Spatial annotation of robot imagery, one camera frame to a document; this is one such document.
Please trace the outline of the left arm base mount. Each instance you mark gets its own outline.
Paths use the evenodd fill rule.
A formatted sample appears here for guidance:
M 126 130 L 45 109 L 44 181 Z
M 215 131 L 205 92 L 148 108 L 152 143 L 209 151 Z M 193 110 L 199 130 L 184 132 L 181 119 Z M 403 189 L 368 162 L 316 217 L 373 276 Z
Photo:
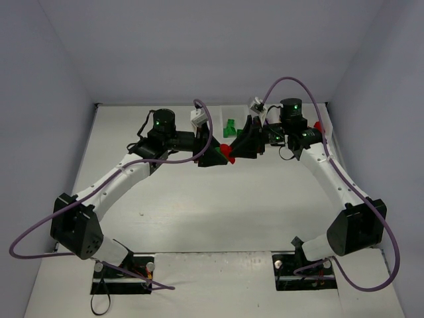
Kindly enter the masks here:
M 154 256 L 135 254 L 128 271 L 152 279 Z M 91 295 L 150 295 L 152 284 L 98 262 L 93 269 Z

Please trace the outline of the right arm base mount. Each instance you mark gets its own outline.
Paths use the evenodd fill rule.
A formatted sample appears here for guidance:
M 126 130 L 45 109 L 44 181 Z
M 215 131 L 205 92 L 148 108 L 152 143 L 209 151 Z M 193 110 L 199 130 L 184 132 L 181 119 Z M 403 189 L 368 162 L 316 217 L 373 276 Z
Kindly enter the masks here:
M 273 252 L 272 263 L 277 292 L 336 290 L 337 282 L 330 262 L 308 261 L 303 241 L 292 240 L 293 252 Z

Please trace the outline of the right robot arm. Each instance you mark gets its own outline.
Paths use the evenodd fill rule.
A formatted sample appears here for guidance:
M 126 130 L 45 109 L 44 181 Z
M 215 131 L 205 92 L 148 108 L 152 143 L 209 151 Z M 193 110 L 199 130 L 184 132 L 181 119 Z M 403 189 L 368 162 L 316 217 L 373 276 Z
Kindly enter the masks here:
M 356 188 L 341 165 L 323 143 L 318 125 L 310 127 L 302 114 L 302 101 L 288 98 L 281 102 L 278 123 L 266 124 L 268 108 L 257 97 L 248 104 L 255 116 L 249 115 L 227 156 L 255 159 L 265 146 L 286 145 L 294 158 L 315 177 L 335 210 L 335 220 L 325 233 L 305 241 L 301 250 L 306 260 L 313 262 L 331 256 L 344 256 L 379 244 L 384 226 L 380 219 L 387 207 L 380 199 L 371 199 Z

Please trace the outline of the red lego brick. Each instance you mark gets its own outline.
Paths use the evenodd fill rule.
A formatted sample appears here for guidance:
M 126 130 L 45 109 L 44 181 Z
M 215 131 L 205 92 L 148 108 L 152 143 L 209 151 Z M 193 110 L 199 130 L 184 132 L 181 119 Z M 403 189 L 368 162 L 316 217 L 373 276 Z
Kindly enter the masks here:
M 323 127 L 322 127 L 322 125 L 321 125 L 321 122 L 320 122 L 320 121 L 317 121 L 317 122 L 313 125 L 313 127 L 314 127 L 315 129 L 317 129 L 320 133 L 322 133 L 322 132 L 323 132 Z

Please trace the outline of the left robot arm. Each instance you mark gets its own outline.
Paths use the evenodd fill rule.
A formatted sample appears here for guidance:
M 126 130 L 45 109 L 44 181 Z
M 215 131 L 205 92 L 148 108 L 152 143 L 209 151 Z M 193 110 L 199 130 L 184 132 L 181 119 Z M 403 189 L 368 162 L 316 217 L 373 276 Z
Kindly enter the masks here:
M 214 149 L 213 123 L 204 106 L 191 112 L 195 132 L 177 131 L 170 109 L 151 111 L 148 117 L 153 120 L 151 130 L 146 136 L 137 132 L 138 142 L 128 145 L 116 166 L 87 189 L 75 195 L 63 193 L 55 201 L 50 236 L 82 260 L 119 266 L 131 259 L 127 247 L 103 234 L 100 222 L 128 190 L 167 163 L 171 152 L 190 152 L 197 163 L 208 154 L 216 156 L 219 164 L 226 162 Z

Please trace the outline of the red green lego stack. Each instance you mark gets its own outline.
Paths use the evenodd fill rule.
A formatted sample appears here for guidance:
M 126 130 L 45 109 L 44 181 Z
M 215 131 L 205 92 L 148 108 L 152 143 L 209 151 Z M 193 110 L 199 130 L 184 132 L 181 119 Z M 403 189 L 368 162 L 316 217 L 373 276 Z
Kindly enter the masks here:
M 228 162 L 234 164 L 236 159 L 231 156 L 232 148 L 228 144 L 220 144 L 215 150 L 221 154 Z

